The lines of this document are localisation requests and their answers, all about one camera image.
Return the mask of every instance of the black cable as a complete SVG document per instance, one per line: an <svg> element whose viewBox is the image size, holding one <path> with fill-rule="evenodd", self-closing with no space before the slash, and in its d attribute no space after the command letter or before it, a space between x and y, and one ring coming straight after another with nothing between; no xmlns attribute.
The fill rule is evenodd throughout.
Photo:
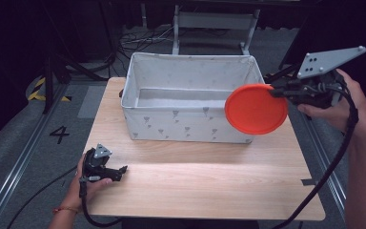
<svg viewBox="0 0 366 229"><path fill-rule="evenodd" d="M304 209L304 207L311 201L311 199L317 194L317 192L322 188L322 186L328 180L328 178L330 177L330 175L336 168L337 164L340 162L340 160L343 158L344 154L346 153L347 147L352 138L353 131L355 130L355 126L358 122L358 110L356 108L356 105L355 105L352 97L350 96L349 90L346 87L345 88L346 92L344 92L336 87L331 87L331 86L327 86L326 89L329 89L329 90L342 94L347 99L347 101L350 105L350 114L349 114L349 118L347 120L347 130L346 130L346 134L343 138L343 142L340 145L340 148L339 148L337 154L335 155L335 158L332 160L328 169L326 169L324 175L322 176L320 181L317 183L317 185L314 187L314 189L311 191L311 193L307 197L305 197L305 199L301 202L301 204L299 204L299 206L295 209L293 214L288 219L286 219L284 222L278 224L273 229L283 228L283 227L287 226L290 222L292 222L296 218L296 216L298 216L298 214L302 211L302 209Z"/></svg>
<svg viewBox="0 0 366 229"><path fill-rule="evenodd" d="M86 153L83 158L82 175L81 175L81 178L79 179L79 184L80 184L79 197L82 199L83 214L84 214L86 220L93 226L96 226L96 227L113 226L113 225L119 223L122 219L116 219L115 221L108 222L108 223L101 223L101 222L93 220L88 213L88 206L87 206L87 201L86 201L86 195L88 194L88 185L87 185L88 178L85 175L85 163L86 163L87 155L88 155L88 153Z"/></svg>
<svg viewBox="0 0 366 229"><path fill-rule="evenodd" d="M54 179L53 181L51 181L50 183L46 184L44 187L42 187L40 190L37 191L37 193L35 193L31 198L29 198L24 204L23 206L17 211L17 213L14 215L14 217L11 219L7 229L10 229L11 226L13 225L14 221L17 219L17 217L20 215L20 213L23 211L23 209L35 198L37 197L37 195L39 195L41 192L43 192L46 188L48 188L50 185L54 184L54 182L58 181L58 179L66 176L67 174L69 174L70 172L72 172L73 170L76 169L76 166L72 167L71 169L69 169L67 172L65 172L63 175L61 175L60 177L57 177L56 179Z"/></svg>

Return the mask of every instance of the red circular disc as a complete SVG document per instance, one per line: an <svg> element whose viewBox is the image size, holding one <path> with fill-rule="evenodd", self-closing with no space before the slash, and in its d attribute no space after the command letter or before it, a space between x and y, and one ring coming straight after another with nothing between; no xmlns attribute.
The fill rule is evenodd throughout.
<svg viewBox="0 0 366 229"><path fill-rule="evenodd" d="M225 115L231 125L250 135L264 135L279 127L288 114L287 101L272 97L272 88L247 84L236 89L225 102Z"/></svg>

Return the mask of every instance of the wooden tabletop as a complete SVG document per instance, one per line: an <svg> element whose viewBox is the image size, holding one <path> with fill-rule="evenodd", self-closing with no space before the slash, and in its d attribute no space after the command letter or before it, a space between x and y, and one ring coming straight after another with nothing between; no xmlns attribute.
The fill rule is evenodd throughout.
<svg viewBox="0 0 366 229"><path fill-rule="evenodd" d="M251 144L131 140L109 80L85 151L112 150L108 168L128 165L120 182L90 202L93 215L191 219L287 219L313 185L289 118ZM297 219L323 220L316 196Z"/></svg>

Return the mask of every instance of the white fabric bin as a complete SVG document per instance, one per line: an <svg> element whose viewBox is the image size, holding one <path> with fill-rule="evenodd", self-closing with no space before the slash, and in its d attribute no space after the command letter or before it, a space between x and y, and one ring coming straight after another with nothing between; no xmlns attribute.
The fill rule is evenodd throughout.
<svg viewBox="0 0 366 229"><path fill-rule="evenodd" d="M231 126L224 106L253 83L264 81L252 56L136 52L121 106L132 139L250 143L254 136Z"/></svg>

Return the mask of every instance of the gray carpet floor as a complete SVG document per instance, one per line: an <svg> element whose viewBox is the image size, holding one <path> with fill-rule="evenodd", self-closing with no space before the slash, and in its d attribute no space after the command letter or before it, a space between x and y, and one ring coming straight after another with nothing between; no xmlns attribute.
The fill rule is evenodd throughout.
<svg viewBox="0 0 366 229"><path fill-rule="evenodd" d="M135 28L133 31L145 31ZM289 49L297 30L256 30L250 47L263 75L278 72L278 66ZM180 37L180 54L241 54L238 44L245 34L239 31L186 31ZM172 35L162 42L151 44L141 52L172 53ZM134 43L124 44L133 49ZM113 68L97 72L104 77L126 75L129 60L123 55L113 64ZM36 80L30 84L25 92L28 96ZM20 178L13 181L11 192L7 194L7 201L2 202L0 211L0 228L7 228L16 212L23 204L46 184L72 168L81 156L88 139L95 113L100 103L106 83L88 79L85 75L74 74L69 85L55 84L57 96L70 96L71 101L59 101L51 109L50 116L42 115L44 101L31 100L29 105L15 116L0 132L0 190L5 185L16 161L25 152L25 146L32 145L26 169ZM302 121L302 114L290 105L290 119L295 134L301 146L314 180L319 180L323 174L316 156L314 143L311 141L308 129ZM31 143L31 136L35 134L36 126L42 121L44 128L39 137ZM328 157L332 157L341 141L341 133L333 130L322 120L313 120ZM59 142L58 136L51 133L59 128L66 128L66 133ZM336 169L341 186L345 189L347 180L347 158L344 158ZM51 209L56 207L65 195L73 172L54 182L34 198L18 215L11 228L47 228L51 220ZM325 185L319 192L326 218L323 221L305 221L302 228L345 228L344 221L337 207L331 188ZM95 218L101 221L112 221L114 218ZM271 228L280 223L279 220L261 220L260 228ZM298 228L299 222L294 221L287 228ZM94 228L84 217L78 216L74 228Z"/></svg>

